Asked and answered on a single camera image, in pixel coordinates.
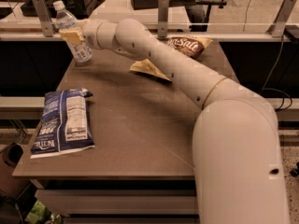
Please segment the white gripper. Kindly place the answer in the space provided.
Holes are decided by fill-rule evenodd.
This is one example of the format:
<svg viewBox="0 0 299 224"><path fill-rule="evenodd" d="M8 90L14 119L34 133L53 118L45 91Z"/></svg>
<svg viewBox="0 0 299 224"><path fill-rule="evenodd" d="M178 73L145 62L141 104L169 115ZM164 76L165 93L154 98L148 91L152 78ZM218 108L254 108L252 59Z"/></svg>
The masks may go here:
<svg viewBox="0 0 299 224"><path fill-rule="evenodd" d="M92 49L104 49L106 47L106 28L104 20L78 20L77 26L82 28L61 29L59 31L62 39L75 45L84 42Z"/></svg>

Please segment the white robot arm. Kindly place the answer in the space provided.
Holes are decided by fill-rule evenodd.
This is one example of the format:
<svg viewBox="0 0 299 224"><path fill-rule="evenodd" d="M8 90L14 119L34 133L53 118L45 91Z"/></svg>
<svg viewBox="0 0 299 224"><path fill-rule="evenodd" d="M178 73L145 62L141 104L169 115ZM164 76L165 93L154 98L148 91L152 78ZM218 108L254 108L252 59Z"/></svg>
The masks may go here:
<svg viewBox="0 0 299 224"><path fill-rule="evenodd" d="M139 21L82 21L63 40L153 62L201 112L192 160L201 224L291 224L278 118L261 95L159 41Z"/></svg>

